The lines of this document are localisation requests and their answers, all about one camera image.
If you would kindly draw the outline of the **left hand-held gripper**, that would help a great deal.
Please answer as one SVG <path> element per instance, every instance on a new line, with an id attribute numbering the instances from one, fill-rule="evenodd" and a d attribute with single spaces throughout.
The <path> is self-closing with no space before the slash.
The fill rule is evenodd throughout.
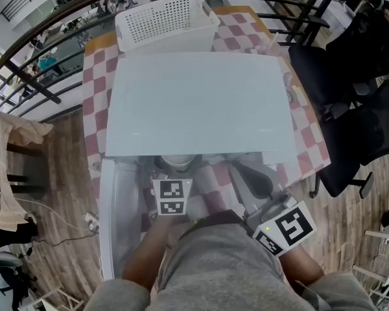
<path id="1" fill-rule="evenodd" d="M 194 184 L 192 174 L 167 175 L 159 170 L 146 170 L 145 203 L 150 214 L 180 216 L 187 205 Z"/>

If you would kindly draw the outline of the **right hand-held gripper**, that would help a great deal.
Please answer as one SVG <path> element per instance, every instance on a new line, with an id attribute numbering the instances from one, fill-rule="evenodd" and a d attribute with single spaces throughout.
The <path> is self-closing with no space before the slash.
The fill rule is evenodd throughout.
<path id="1" fill-rule="evenodd" d="M 293 195 L 284 194 L 262 208 L 266 199 L 272 199 L 274 171 L 251 161 L 232 161 L 230 180 L 237 199 L 247 213 L 246 219 L 253 231 L 252 238 L 275 257 L 301 244 L 316 232 L 316 225 L 305 204 Z"/>

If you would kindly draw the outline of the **white bowl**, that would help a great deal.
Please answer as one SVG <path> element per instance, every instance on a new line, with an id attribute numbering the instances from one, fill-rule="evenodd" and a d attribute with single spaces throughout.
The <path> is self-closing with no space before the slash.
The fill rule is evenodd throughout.
<path id="1" fill-rule="evenodd" d="M 184 173 L 189 169 L 195 157 L 195 155 L 161 155 L 160 163 L 167 173 Z"/>

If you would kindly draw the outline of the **white microwave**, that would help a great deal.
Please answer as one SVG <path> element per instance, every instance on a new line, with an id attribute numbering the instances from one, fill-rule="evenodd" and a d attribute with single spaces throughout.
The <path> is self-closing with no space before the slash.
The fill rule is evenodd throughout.
<path id="1" fill-rule="evenodd" d="M 100 252 L 118 278 L 138 246 L 143 182 L 162 155 L 296 154 L 279 58 L 175 52 L 121 58 L 115 72 L 100 177 Z"/>

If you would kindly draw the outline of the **person's left forearm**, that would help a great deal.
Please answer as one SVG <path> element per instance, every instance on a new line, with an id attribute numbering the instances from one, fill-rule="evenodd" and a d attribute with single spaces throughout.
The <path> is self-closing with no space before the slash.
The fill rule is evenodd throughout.
<path id="1" fill-rule="evenodd" d="M 151 292 L 158 275 L 171 227 L 180 216 L 157 216 L 126 263 L 122 279 L 134 282 Z"/>

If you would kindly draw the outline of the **person's right forearm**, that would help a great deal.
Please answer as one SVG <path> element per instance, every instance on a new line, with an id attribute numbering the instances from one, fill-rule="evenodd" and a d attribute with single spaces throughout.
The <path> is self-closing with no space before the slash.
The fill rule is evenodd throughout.
<path id="1" fill-rule="evenodd" d="M 301 246 L 281 255 L 279 261 L 291 286 L 296 286 L 298 282 L 307 286 L 325 275 L 323 269 Z"/>

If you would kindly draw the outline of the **white power strip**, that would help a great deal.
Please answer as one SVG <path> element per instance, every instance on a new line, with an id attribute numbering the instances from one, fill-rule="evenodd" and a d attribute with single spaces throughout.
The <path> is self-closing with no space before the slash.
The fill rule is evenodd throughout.
<path id="1" fill-rule="evenodd" d="M 82 218 L 85 221 L 85 223 L 87 224 L 88 229 L 91 232 L 94 232 L 94 233 L 99 232 L 99 227 L 100 227 L 99 219 L 94 214 L 87 212 L 86 214 L 82 215 Z"/>

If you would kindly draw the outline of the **person's grey shirt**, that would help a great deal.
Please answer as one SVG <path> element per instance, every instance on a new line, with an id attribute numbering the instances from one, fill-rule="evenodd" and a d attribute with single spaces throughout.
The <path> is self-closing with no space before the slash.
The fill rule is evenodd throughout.
<path id="1" fill-rule="evenodd" d="M 98 286 L 84 311 L 377 311 L 352 273 L 291 286 L 279 257 L 246 227 L 215 225 L 167 246 L 149 292 L 122 279 Z"/>

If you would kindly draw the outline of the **red white checkered tablecloth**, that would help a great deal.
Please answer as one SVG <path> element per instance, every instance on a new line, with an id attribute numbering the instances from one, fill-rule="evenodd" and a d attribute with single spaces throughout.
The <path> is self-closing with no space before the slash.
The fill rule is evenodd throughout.
<path id="1" fill-rule="evenodd" d="M 220 25 L 215 34 L 213 52 L 255 54 L 259 42 L 273 36 L 258 15 L 247 6 L 219 7 L 217 16 Z M 100 192 L 100 165 L 106 157 L 108 110 L 119 59 L 121 54 L 117 38 L 112 32 L 95 38 L 86 46 L 82 108 L 89 173 L 96 195 Z M 290 112 L 297 156 L 273 168 L 282 184 L 289 187 L 327 167 L 331 160 L 316 115 L 298 77 L 285 57 L 280 58 L 279 63 L 284 72 L 292 75 L 287 93 L 292 99 Z M 241 132 L 230 124 L 236 114 L 225 107 L 223 95 L 204 100 L 203 105 L 203 108 L 195 111 L 194 117 L 188 118 L 194 125 L 189 129 L 192 137 L 183 135 L 186 145 L 199 143 L 202 135 L 206 136 L 207 143 L 225 140 L 222 134 L 228 131 L 235 133 L 230 140 L 241 138 Z M 200 132 L 200 127 L 205 127 L 206 131 Z M 193 194 L 194 202 L 205 213 L 229 205 L 233 198 L 226 167 L 223 158 L 214 154 L 196 175 L 198 183 Z"/>

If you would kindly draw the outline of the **clear plastic cup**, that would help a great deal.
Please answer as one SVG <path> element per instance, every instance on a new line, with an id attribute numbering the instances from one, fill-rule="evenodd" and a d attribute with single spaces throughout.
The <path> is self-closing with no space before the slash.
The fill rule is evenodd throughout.
<path id="1" fill-rule="evenodd" d="M 272 38 L 263 37 L 257 47 L 258 54 L 267 56 L 279 56 L 279 44 L 277 42 L 278 32 Z"/>

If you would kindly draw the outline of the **dark wooden side table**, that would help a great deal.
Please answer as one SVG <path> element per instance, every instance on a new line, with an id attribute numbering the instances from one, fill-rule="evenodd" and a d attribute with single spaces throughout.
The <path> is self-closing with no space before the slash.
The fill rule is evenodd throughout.
<path id="1" fill-rule="evenodd" d="M 49 168 L 46 157 L 38 149 L 7 144 L 6 150 L 24 157 L 22 173 L 8 173 L 7 178 L 14 194 L 45 194 L 49 186 Z"/>

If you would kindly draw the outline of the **wooden table with white legs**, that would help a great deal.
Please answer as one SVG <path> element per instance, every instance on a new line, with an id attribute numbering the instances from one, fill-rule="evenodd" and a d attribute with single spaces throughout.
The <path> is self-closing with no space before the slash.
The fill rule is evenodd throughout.
<path id="1" fill-rule="evenodd" d="M 256 54 L 263 37 L 272 38 L 258 15 L 248 6 L 223 6 L 214 9 L 220 19 L 213 49 L 217 52 Z M 88 42 L 84 55 L 82 81 L 82 112 L 84 124 L 92 124 L 97 132 L 107 127 L 110 97 L 117 62 L 122 58 L 115 32 L 109 32 Z M 302 120 L 312 124 L 316 114 L 310 100 L 293 70 L 289 56 L 281 53 L 279 64 L 292 75 L 288 92 L 290 111 L 296 124 Z"/>

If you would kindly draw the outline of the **large white perforated basket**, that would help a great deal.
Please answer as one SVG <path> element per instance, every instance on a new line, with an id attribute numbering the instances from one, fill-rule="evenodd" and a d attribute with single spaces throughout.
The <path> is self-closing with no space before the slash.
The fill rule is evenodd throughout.
<path id="1" fill-rule="evenodd" d="M 204 0 L 157 0 L 115 17 L 119 50 L 129 56 L 209 52 L 219 25 Z"/>

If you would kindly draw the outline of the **beige cloth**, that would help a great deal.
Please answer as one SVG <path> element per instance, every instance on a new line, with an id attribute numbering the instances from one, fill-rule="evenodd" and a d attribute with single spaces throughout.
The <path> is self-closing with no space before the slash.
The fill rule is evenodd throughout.
<path id="1" fill-rule="evenodd" d="M 27 146 L 42 144 L 53 125 L 30 121 L 0 111 L 1 163 L 0 163 L 0 229 L 16 231 L 19 224 L 27 223 L 26 211 L 14 197 L 7 178 L 7 144 Z"/>

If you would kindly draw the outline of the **black metal railing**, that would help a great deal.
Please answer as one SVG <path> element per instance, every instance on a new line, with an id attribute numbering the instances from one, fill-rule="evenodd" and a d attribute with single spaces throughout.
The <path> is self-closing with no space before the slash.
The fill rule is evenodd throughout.
<path id="1" fill-rule="evenodd" d="M 18 108 L 23 108 L 22 115 L 29 113 L 37 107 L 52 101 L 55 104 L 60 104 L 60 95 L 71 91 L 78 87 L 79 83 L 75 82 L 72 86 L 65 86 L 56 93 L 51 93 L 50 88 L 59 84 L 66 78 L 78 74 L 83 70 L 79 65 L 74 68 L 65 70 L 61 75 L 57 75 L 52 67 L 47 67 L 36 75 L 31 75 L 26 72 L 26 68 L 35 63 L 40 56 L 49 52 L 51 49 L 60 46 L 69 41 L 71 38 L 76 38 L 79 42 L 79 48 L 76 51 L 69 51 L 64 57 L 57 62 L 56 66 L 62 63 L 71 61 L 77 56 L 84 55 L 85 46 L 88 39 L 85 33 L 89 29 L 95 27 L 104 27 L 105 24 L 112 22 L 115 15 L 108 13 L 103 9 L 98 9 L 97 18 L 95 21 L 86 23 L 81 26 L 75 22 L 73 27 L 64 31 L 56 41 L 45 45 L 39 49 L 38 53 L 28 58 L 20 66 L 15 65 L 11 59 L 18 53 L 24 44 L 29 44 L 36 36 L 43 34 L 52 26 L 66 17 L 73 16 L 81 8 L 96 5 L 100 0 L 72 0 L 66 5 L 61 6 L 57 11 L 46 19 L 41 21 L 33 29 L 24 34 L 17 42 L 15 42 L 0 58 L 0 70 L 6 67 L 10 70 L 10 75 L 3 80 L 0 85 L 0 109 L 9 104 L 8 113 L 15 112 Z M 234 0 L 242 2 L 261 1 L 271 9 L 271 13 L 260 13 L 258 16 L 263 19 L 280 20 L 284 25 L 281 30 L 282 34 L 287 35 L 286 41 L 282 44 L 290 46 L 292 40 L 298 38 L 301 42 L 312 43 L 318 31 L 322 27 L 327 27 L 328 24 L 322 20 L 322 15 L 327 10 L 329 4 L 334 0 Z"/>

